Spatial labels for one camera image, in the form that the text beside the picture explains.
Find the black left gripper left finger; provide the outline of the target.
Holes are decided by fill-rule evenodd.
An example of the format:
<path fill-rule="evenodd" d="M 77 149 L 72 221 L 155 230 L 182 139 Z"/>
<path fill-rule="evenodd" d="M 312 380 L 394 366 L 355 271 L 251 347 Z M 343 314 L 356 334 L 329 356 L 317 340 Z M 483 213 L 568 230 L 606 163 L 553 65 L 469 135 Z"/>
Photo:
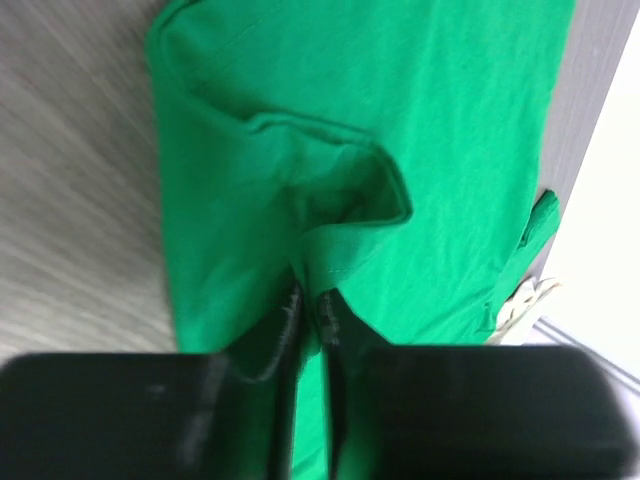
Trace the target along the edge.
<path fill-rule="evenodd" d="M 1 369 L 5 479 L 287 479 L 298 285 L 206 354 L 32 353 Z"/>

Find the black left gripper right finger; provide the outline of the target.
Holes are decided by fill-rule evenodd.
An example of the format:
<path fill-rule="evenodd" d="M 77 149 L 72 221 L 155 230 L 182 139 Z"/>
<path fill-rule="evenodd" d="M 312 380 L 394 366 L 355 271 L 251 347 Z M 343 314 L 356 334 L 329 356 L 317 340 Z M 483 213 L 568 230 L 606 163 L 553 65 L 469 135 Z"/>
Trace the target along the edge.
<path fill-rule="evenodd" d="M 318 300 L 332 479 L 622 479 L 631 429 L 602 368 L 548 346 L 387 341 Z"/>

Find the green t shirt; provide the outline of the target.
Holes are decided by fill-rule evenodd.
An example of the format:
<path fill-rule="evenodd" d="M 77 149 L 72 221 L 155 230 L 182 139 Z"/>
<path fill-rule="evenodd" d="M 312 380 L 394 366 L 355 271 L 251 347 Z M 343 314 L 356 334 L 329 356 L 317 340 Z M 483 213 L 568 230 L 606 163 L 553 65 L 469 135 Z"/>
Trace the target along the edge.
<path fill-rule="evenodd" d="M 556 232 L 571 1 L 173 1 L 146 37 L 177 344 L 293 278 L 400 343 L 481 344 Z"/>

